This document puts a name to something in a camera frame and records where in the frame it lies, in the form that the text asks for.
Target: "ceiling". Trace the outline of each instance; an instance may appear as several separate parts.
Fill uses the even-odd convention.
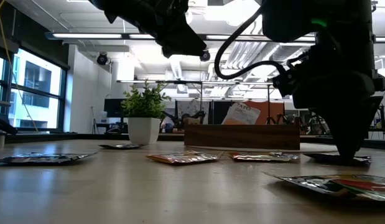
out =
[[[7,0],[13,6],[18,8],[21,12],[31,17],[33,20],[39,22],[44,27],[52,32],[114,32],[114,33],[138,33],[138,29],[124,22],[121,19],[116,19],[113,24],[110,24],[103,14],[103,11],[98,10],[89,2],[69,2],[75,0]],[[207,7],[208,0],[194,0],[192,7],[193,19],[190,23],[191,28],[198,34],[231,34],[237,26],[231,26],[226,22],[227,18],[232,15],[244,17],[249,13],[240,11],[233,6],[232,13],[223,13],[222,21],[208,21],[205,19],[204,13],[208,10],[216,9],[213,6]],[[378,0],[378,7],[373,13],[373,31],[378,36],[385,36],[385,0]],[[95,49],[96,46],[118,46],[120,49],[127,45],[130,47],[132,53],[137,58],[137,65],[135,69],[136,75],[145,74],[163,74],[166,70],[171,70],[170,62],[161,54],[160,46],[153,40],[85,40],[83,43],[73,42],[80,46],[80,50]],[[200,62],[196,58],[186,58],[180,61],[182,70],[201,70],[208,71],[210,65],[214,61],[215,54],[220,48],[222,42],[206,42],[208,50],[211,53],[211,60],[209,62]],[[227,60],[233,52],[234,45],[232,44],[225,52],[223,60]],[[277,52],[272,52],[278,58],[286,58],[293,53],[298,52],[304,46],[295,47],[280,47]],[[244,46],[245,50],[249,50],[249,46]],[[274,47],[271,45],[257,46],[257,52],[254,54],[264,54],[257,56],[261,60],[265,58],[266,52],[271,52]],[[285,53],[277,55],[280,50]],[[376,44],[374,46],[375,55],[385,55],[385,44]],[[98,52],[89,50],[88,54],[92,58],[96,57]],[[266,76],[255,78],[254,75],[244,77],[246,82],[256,82],[258,80],[265,80]]]

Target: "wooden box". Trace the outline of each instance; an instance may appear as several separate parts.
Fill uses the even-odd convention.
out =
[[[195,125],[185,127],[186,146],[300,150],[293,125]]]

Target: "wooden table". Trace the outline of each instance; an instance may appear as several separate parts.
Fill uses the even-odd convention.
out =
[[[25,152],[95,152],[74,166],[0,166],[0,224],[5,223],[385,223],[385,204],[341,202],[277,175],[385,176],[385,151],[363,149],[369,169],[315,164],[219,162],[173,167],[151,153],[180,152],[182,142],[130,151],[100,150],[122,141],[72,140],[7,145],[0,157]]]

